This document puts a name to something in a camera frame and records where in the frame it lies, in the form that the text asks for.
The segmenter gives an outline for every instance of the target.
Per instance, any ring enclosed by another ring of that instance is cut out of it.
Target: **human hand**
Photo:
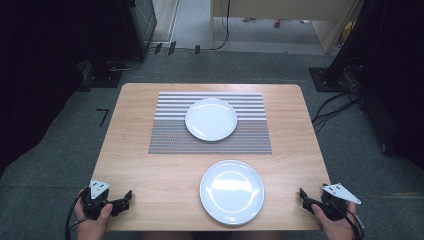
[[[327,240],[352,240],[354,239],[354,232],[352,225],[345,219],[339,221],[331,221],[327,218],[324,211],[316,205],[312,204],[312,210],[318,221],[321,224],[322,230],[325,233]],[[356,215],[356,204],[349,202],[347,210],[352,214]],[[355,217],[352,214],[348,214],[349,220],[355,224]]]
[[[102,236],[109,230],[107,228],[108,219],[112,212],[113,205],[107,204],[103,207],[97,220],[87,219],[77,226],[78,240],[100,240]],[[81,198],[78,199],[74,208],[75,215],[78,220],[84,219],[84,209],[82,207]]]

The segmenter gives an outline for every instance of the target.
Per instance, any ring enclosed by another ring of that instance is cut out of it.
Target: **wooden table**
[[[210,37],[211,48],[214,48],[214,18],[227,17],[229,0],[210,1]],[[229,17],[313,20],[312,26],[322,49],[324,53],[328,53],[350,20],[358,2],[359,0],[231,0]]]
[[[261,92],[272,154],[148,154],[161,91]],[[199,196],[204,172],[225,159],[249,164],[265,188],[257,217],[237,228],[210,217]],[[93,178],[111,184],[109,200],[133,190],[130,209],[110,223],[111,230],[126,231],[316,230],[315,217],[301,206],[299,188],[319,199],[322,183],[331,184],[301,89],[282,84],[126,84]]]

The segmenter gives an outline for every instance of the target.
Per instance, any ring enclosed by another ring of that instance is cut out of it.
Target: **gray placemat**
[[[196,101],[217,98],[237,113],[234,132],[215,142],[193,136],[185,113]],[[265,107],[260,92],[160,92],[149,154],[272,154]]]

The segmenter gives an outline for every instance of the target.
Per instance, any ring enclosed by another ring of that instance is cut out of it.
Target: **plate rim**
[[[207,138],[203,138],[202,136],[200,136],[200,135],[197,135],[197,134],[193,133],[193,132],[191,131],[191,129],[189,128],[188,124],[187,124],[187,113],[188,113],[188,112],[189,112],[189,111],[193,108],[193,106],[194,106],[194,105],[198,104],[199,102],[206,101],[206,100],[209,100],[209,101],[211,101],[211,100],[212,100],[212,101],[218,101],[218,102],[220,102],[220,103],[223,103],[223,105],[228,106],[228,107],[232,110],[232,112],[234,113],[234,116],[235,116],[235,124],[234,124],[234,126],[232,127],[231,131],[228,131],[228,132],[227,132],[228,134],[226,134],[224,137],[217,138],[217,139],[207,139]],[[190,132],[193,136],[195,136],[196,138],[201,139],[201,140],[203,140],[203,141],[216,142],[216,141],[219,141],[219,140],[222,140],[222,139],[227,138],[228,136],[230,136],[230,135],[234,132],[234,130],[236,129],[237,124],[238,124],[238,116],[237,116],[237,112],[236,112],[236,110],[234,109],[234,107],[233,107],[231,104],[229,104],[227,101],[224,101],[224,100],[219,99],[219,98],[203,98],[203,99],[198,100],[198,101],[196,101],[196,102],[194,102],[193,104],[191,104],[191,105],[190,105],[190,107],[187,109],[187,111],[186,111],[186,113],[185,113],[185,115],[184,115],[184,123],[185,123],[185,125],[186,125],[187,130],[188,130],[188,131],[189,131],[189,132]]]
[[[220,164],[223,164],[223,163],[225,163],[225,162],[237,162],[237,163],[241,163],[241,165],[245,165],[245,166],[247,166],[249,169],[251,169],[252,171],[253,171],[253,173],[258,177],[258,179],[259,179],[259,182],[260,182],[260,185],[261,185],[261,189],[262,189],[262,194],[261,194],[261,201],[260,201],[260,205],[259,205],[259,208],[258,208],[258,211],[257,211],[257,214],[255,214],[253,217],[250,217],[249,219],[247,219],[247,220],[245,220],[245,221],[242,221],[242,222],[237,222],[237,223],[232,223],[232,222],[224,222],[224,221],[221,221],[221,220],[219,220],[219,219],[217,219],[214,215],[212,215],[209,211],[208,211],[208,209],[207,209],[207,207],[205,206],[205,204],[204,204],[204,199],[203,199],[203,197],[202,197],[202,186],[204,185],[203,184],[203,181],[204,181],[204,179],[205,179],[205,176],[206,176],[206,174],[212,169],[212,168],[214,168],[214,167],[216,167],[216,166],[218,166],[218,165],[220,165]],[[260,175],[258,174],[258,172],[253,168],[253,167],[251,167],[249,164],[247,164],[247,163],[245,163],[245,162],[243,162],[243,161],[240,161],[240,160],[235,160],[235,159],[226,159],[226,160],[221,160],[221,161],[218,161],[218,162],[216,162],[216,163],[214,163],[214,164],[212,164],[205,172],[204,172],[204,174],[202,175],[202,179],[200,180],[200,186],[199,186],[199,196],[200,196],[200,202],[201,202],[201,204],[202,204],[202,206],[203,206],[203,209],[205,209],[205,211],[208,213],[208,215],[210,216],[210,217],[212,217],[213,219],[215,219],[216,221],[218,221],[219,223],[222,223],[222,224],[225,224],[225,225],[229,225],[229,226],[241,226],[241,225],[244,225],[244,224],[247,224],[248,222],[250,222],[250,221],[252,221],[254,218],[256,218],[256,216],[259,214],[259,212],[262,210],[262,207],[263,207],[263,204],[264,204],[264,202],[265,202],[265,187],[264,187],[264,184],[263,184],[263,181],[262,181],[262,178],[260,177]]]

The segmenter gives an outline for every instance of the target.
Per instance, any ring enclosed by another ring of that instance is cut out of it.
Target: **white plate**
[[[228,137],[237,126],[234,108],[219,99],[208,98],[195,102],[185,115],[187,129],[205,141]]]
[[[217,221],[241,225],[261,210],[264,186],[256,171],[246,163],[224,160],[212,165],[203,175],[200,200]]]

